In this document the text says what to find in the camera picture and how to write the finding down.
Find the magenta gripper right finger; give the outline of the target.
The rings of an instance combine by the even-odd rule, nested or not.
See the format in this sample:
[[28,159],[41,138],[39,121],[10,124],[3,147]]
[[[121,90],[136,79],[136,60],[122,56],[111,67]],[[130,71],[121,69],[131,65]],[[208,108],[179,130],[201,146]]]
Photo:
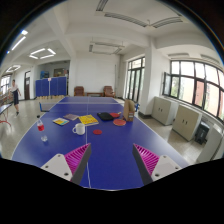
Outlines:
[[132,153],[144,185],[181,170],[181,167],[167,155],[158,156],[140,145],[133,144]]

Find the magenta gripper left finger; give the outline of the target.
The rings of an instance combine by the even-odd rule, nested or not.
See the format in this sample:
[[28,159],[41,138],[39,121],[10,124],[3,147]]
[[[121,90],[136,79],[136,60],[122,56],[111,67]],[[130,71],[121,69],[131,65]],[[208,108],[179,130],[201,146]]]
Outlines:
[[56,154],[42,166],[42,169],[79,185],[90,155],[91,144],[87,143],[65,155]]

